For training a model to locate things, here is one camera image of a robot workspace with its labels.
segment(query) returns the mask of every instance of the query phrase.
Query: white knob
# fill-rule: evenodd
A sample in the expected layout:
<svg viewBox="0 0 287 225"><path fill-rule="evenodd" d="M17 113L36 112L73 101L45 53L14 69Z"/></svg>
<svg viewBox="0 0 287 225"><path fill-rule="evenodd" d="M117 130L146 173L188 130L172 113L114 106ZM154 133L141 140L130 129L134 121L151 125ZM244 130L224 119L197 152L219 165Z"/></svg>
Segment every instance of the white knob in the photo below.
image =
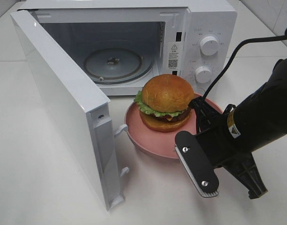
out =
<svg viewBox="0 0 287 225"><path fill-rule="evenodd" d="M198 83L207 83L212 79L212 72L208 67L199 67L195 70L195 79Z"/></svg>
<svg viewBox="0 0 287 225"><path fill-rule="evenodd" d="M216 37L207 36L201 39L199 46L204 55L214 55L218 51L219 43Z"/></svg>

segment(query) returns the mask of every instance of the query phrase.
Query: bottom bun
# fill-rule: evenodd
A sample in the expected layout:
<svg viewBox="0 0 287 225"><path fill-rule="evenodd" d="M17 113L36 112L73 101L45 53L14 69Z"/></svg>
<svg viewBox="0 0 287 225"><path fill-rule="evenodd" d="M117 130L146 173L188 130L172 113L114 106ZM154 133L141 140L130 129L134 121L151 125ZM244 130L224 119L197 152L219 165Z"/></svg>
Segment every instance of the bottom bun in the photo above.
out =
<svg viewBox="0 0 287 225"><path fill-rule="evenodd" d="M171 132L178 130L180 127L185 125L189 120L192 112L190 112L183 120L176 121L176 122L165 122L161 120L155 119L153 116L147 115L140 111L140 117L142 122L150 129L161 131L161 132Z"/></svg>

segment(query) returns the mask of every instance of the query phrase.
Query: sticker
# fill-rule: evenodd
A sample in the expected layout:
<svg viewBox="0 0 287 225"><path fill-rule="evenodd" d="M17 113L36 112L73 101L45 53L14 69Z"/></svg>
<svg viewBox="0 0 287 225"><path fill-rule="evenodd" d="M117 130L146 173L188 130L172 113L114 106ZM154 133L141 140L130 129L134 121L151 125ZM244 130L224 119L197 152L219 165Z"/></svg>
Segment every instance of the sticker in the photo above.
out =
<svg viewBox="0 0 287 225"><path fill-rule="evenodd" d="M235 121L234 121L234 111L231 111L228 115L227 124L228 124L228 130L233 138L237 138L241 135L239 129L236 127Z"/></svg>
<svg viewBox="0 0 287 225"><path fill-rule="evenodd" d="M181 53L182 53L182 42L169 42L167 49L167 68L178 69Z"/></svg>

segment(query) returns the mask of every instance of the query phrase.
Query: pink plate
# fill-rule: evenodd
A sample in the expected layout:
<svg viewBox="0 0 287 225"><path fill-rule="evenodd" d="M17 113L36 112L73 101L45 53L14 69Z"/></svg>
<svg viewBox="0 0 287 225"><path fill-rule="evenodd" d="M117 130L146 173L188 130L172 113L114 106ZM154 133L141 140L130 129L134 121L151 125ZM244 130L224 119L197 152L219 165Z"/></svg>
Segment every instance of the pink plate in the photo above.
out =
<svg viewBox="0 0 287 225"><path fill-rule="evenodd" d="M206 102L214 109L222 112L221 109L209 99ZM159 132L147 128L139 115L139 109L136 103L132 103L125 114L125 124L128 125L127 134L133 144L141 151L150 153L155 156L177 159L175 151L175 136L181 130L186 130L191 134L196 134L196 114L191 111L192 115L189 121L181 128L172 132Z"/></svg>

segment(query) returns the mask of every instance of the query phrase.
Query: open microwave door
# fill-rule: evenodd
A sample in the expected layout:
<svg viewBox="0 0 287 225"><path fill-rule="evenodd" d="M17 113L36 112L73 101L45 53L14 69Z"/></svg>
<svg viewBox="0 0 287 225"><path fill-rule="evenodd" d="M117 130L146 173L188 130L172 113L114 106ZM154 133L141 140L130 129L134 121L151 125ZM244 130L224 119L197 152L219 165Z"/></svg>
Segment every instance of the open microwave door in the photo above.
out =
<svg viewBox="0 0 287 225"><path fill-rule="evenodd" d="M43 102L109 210L123 201L110 100L28 11L11 16Z"/></svg>

